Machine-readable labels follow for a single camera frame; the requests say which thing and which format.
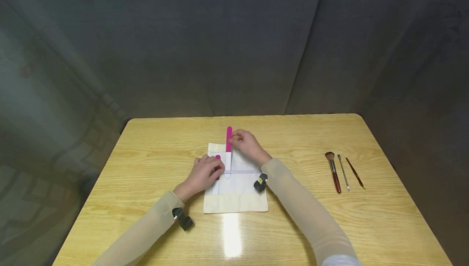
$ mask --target brush bristles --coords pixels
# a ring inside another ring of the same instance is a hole
[[[329,160],[334,160],[334,153],[329,151],[325,154],[325,157]]]

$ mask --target red handle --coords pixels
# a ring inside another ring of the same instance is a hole
[[[334,185],[335,185],[335,189],[337,191],[337,193],[342,193],[342,191],[340,190],[340,183],[339,183],[339,178],[337,177],[337,173],[332,173],[332,178],[334,179]]]

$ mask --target hand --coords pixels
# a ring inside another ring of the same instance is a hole
[[[212,173],[215,167],[220,167],[219,170]],[[186,202],[189,198],[210,187],[215,180],[222,175],[225,171],[225,165],[220,159],[208,155],[194,160],[194,166],[187,179],[177,185],[173,192],[182,201]]]
[[[259,145],[256,137],[248,131],[235,130],[233,132],[233,138],[228,141],[243,152],[244,155],[255,161],[259,166],[268,163],[272,159]]]

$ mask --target white cloth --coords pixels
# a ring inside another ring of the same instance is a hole
[[[225,144],[208,145],[208,155],[220,155],[227,165],[229,154]],[[218,181],[207,188],[204,195],[204,213],[265,212],[269,210],[265,191],[259,193],[254,189],[254,182],[261,174],[260,167],[246,158],[241,152],[231,152],[231,170],[249,170],[256,173],[222,174]]]

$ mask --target makeup brush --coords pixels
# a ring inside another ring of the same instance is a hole
[[[339,178],[337,177],[337,170],[335,169],[335,164],[334,164],[334,153],[332,152],[327,152],[325,154],[325,158],[329,160],[329,164],[331,166],[331,171],[332,171],[332,179],[334,179],[334,185],[337,193],[342,193],[340,190],[340,183],[339,183]]]
[[[346,161],[348,162],[348,164],[351,166],[351,169],[352,169],[352,171],[353,171],[353,174],[355,174],[355,177],[357,178],[358,183],[360,184],[360,186],[362,186],[362,188],[363,188],[364,190],[366,190],[365,187],[363,186],[362,180],[361,180],[360,177],[358,176],[358,173],[355,171],[355,168],[352,167],[351,162],[348,160],[348,158],[345,158],[345,160],[346,160]]]

